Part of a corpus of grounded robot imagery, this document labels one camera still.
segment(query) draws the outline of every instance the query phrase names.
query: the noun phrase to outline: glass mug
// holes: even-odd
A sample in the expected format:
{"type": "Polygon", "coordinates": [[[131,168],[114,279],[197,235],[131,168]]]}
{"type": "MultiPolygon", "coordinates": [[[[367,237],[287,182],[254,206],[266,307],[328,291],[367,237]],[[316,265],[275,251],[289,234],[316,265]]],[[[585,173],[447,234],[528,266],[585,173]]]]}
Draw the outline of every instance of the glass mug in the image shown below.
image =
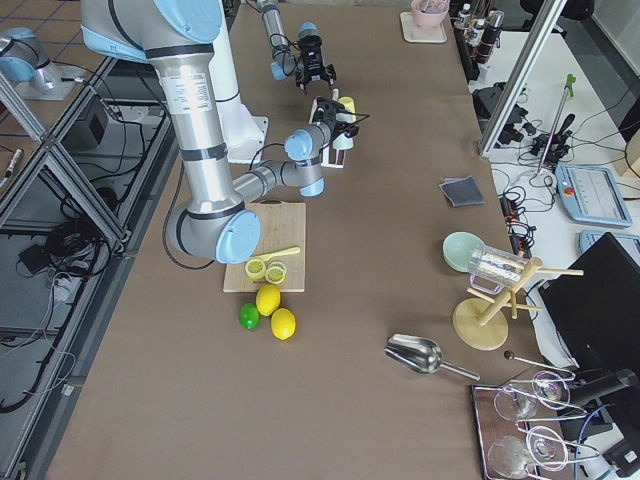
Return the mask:
{"type": "Polygon", "coordinates": [[[476,290],[495,295],[504,287],[515,286],[529,260],[488,245],[479,244],[469,260],[469,281],[476,290]],[[493,288],[478,285],[476,277],[495,284],[493,288]]]}

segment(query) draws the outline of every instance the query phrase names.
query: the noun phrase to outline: gray cloth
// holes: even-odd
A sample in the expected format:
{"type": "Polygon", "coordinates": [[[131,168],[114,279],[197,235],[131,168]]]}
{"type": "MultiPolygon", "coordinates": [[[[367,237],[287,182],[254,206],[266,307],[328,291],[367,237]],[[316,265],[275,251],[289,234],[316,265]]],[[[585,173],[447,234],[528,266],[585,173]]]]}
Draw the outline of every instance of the gray cloth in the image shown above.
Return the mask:
{"type": "Polygon", "coordinates": [[[445,178],[438,186],[452,207],[485,203],[484,197],[471,175],[465,178],[445,178]]]}

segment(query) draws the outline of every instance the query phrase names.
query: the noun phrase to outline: green handle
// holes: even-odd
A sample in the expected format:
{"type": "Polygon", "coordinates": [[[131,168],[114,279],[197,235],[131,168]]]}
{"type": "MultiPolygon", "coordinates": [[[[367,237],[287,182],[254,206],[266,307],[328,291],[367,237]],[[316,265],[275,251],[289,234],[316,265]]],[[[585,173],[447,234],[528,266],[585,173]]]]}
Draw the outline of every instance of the green handle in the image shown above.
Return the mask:
{"type": "Polygon", "coordinates": [[[573,97],[573,84],[576,83],[576,77],[573,73],[567,75],[567,82],[564,84],[564,88],[569,89],[569,96],[573,97]]]}
{"type": "Polygon", "coordinates": [[[295,255],[296,253],[300,253],[300,247],[289,247],[284,250],[278,250],[277,252],[264,253],[262,255],[256,255],[252,258],[259,258],[264,262],[268,262],[273,257],[284,257],[286,255],[295,255]]]}

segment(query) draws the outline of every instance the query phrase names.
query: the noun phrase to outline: blue joint cap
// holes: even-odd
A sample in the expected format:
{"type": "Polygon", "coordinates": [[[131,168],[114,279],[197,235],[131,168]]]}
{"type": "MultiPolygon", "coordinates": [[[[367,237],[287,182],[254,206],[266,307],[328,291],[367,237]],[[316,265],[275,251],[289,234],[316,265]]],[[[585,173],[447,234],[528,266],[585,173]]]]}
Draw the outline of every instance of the blue joint cap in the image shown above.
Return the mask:
{"type": "Polygon", "coordinates": [[[300,189],[300,195],[303,197],[315,197],[320,195],[322,192],[324,192],[324,178],[300,189]]]}
{"type": "Polygon", "coordinates": [[[10,28],[5,35],[13,38],[14,40],[24,40],[25,38],[36,38],[36,35],[27,27],[15,27],[10,28]]]}
{"type": "Polygon", "coordinates": [[[224,226],[216,244],[220,263],[245,262],[258,247],[260,219],[251,210],[236,213],[224,226]]]}
{"type": "Polygon", "coordinates": [[[271,62],[271,75],[276,80],[284,80],[287,76],[278,62],[271,62]]]}
{"type": "Polygon", "coordinates": [[[15,57],[0,57],[0,70],[10,82],[29,82],[35,72],[29,62],[15,57]]]}
{"type": "Polygon", "coordinates": [[[169,25],[191,41],[211,43],[220,34],[224,18],[218,0],[153,0],[153,3],[169,25]]]}
{"type": "Polygon", "coordinates": [[[142,50],[138,50],[131,45],[100,35],[84,25],[81,25],[81,28],[85,45],[94,52],[98,52],[101,55],[107,55],[108,57],[119,58],[121,60],[148,63],[147,56],[142,50]]]}
{"type": "Polygon", "coordinates": [[[299,128],[284,141],[284,151],[294,162],[307,160],[313,149],[313,138],[306,130],[299,128]]]}
{"type": "Polygon", "coordinates": [[[318,27],[313,22],[304,22],[300,25],[300,30],[298,30],[298,34],[304,32],[305,30],[318,30],[318,27]]]}

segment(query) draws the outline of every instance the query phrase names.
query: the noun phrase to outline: small container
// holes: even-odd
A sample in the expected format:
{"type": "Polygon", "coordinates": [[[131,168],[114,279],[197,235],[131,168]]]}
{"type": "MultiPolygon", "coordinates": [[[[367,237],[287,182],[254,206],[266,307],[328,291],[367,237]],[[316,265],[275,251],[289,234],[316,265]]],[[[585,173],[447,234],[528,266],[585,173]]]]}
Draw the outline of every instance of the small container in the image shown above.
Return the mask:
{"type": "Polygon", "coordinates": [[[471,20],[471,4],[465,3],[462,6],[462,9],[458,12],[458,17],[456,18],[455,27],[459,30],[465,30],[469,26],[469,21],[471,20]]]}
{"type": "Polygon", "coordinates": [[[442,242],[444,261],[458,272],[469,271],[469,260],[474,249],[484,242],[469,232],[453,232],[442,242]]]}
{"type": "Polygon", "coordinates": [[[244,271],[252,282],[258,282],[264,278],[267,266],[261,258],[252,257],[244,264],[244,271]]]}
{"type": "Polygon", "coordinates": [[[470,47],[477,47],[480,45],[480,40],[482,40],[482,34],[484,33],[484,18],[481,18],[476,22],[476,24],[471,29],[471,34],[469,35],[469,40],[467,40],[467,44],[470,47]]]}
{"type": "Polygon", "coordinates": [[[273,285],[280,285],[286,277],[287,266],[283,262],[271,262],[264,274],[264,279],[273,285]]]}
{"type": "Polygon", "coordinates": [[[471,286],[490,294],[497,294],[504,287],[511,288],[520,281],[528,261],[488,245],[478,245],[469,260],[471,286]],[[476,277],[493,283],[493,289],[475,283],[476,277]]]}
{"type": "Polygon", "coordinates": [[[449,13],[449,0],[411,0],[411,16],[420,28],[439,26],[449,13]],[[422,8],[429,2],[427,11],[422,8]]]}

